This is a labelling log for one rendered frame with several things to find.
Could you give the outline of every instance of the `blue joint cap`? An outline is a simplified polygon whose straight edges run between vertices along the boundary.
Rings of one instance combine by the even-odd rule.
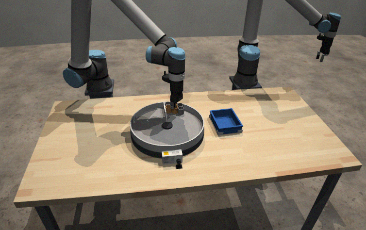
[[[106,56],[104,51],[93,49],[89,51],[89,58],[106,58]]]
[[[318,31],[321,33],[326,33],[329,31],[329,29],[331,28],[331,22],[328,20],[323,20],[322,22],[320,22],[320,24],[318,25]]]
[[[152,55],[152,47],[149,46],[148,49],[146,50],[146,61],[149,63],[152,63],[151,55]]]
[[[176,40],[174,40],[174,38],[173,38],[173,37],[169,37],[169,38],[173,39],[174,44],[175,44],[175,47],[177,47],[177,42],[176,42]]]
[[[171,47],[167,50],[168,54],[176,59],[176,60],[184,60],[186,59],[186,54],[184,53],[184,50],[179,47]]]
[[[240,56],[247,61],[255,61],[260,58],[260,49],[253,45],[242,46]]]
[[[83,80],[78,73],[70,68],[63,71],[64,80],[72,87],[79,88],[83,86]]]
[[[329,13],[329,15],[332,16],[333,18],[335,18],[338,21],[341,20],[341,16],[337,13]]]

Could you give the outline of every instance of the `white control box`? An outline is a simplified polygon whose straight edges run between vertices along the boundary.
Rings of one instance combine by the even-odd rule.
[[[181,164],[183,163],[183,152],[181,149],[162,152],[163,164],[177,164],[177,159],[180,159]]]

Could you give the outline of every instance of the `concrete floor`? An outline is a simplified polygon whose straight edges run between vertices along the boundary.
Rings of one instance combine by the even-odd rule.
[[[186,51],[184,92],[229,90],[241,36],[175,38]],[[291,86],[363,164],[342,174],[314,229],[366,230],[366,38],[338,35],[320,63],[316,35],[259,36],[263,88]],[[167,67],[149,64],[148,39],[91,42],[105,51],[114,97],[164,94]],[[87,99],[62,72],[70,44],[0,48],[0,230],[43,230],[34,208],[13,204],[54,101]],[[188,194],[52,206],[62,230],[297,230],[323,177]]]

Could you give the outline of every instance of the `gray wall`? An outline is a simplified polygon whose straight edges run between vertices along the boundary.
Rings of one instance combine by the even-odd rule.
[[[342,16],[338,34],[366,37],[366,1],[308,0]],[[135,0],[168,36],[242,35],[247,0]],[[0,47],[70,42],[71,0],[0,0]],[[319,34],[284,0],[265,0],[259,35]],[[146,38],[110,0],[92,1],[91,41]]]

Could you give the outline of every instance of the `blue plastic tray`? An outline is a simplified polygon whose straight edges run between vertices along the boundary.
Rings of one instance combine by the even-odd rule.
[[[210,119],[219,135],[242,132],[243,124],[233,109],[210,110]]]

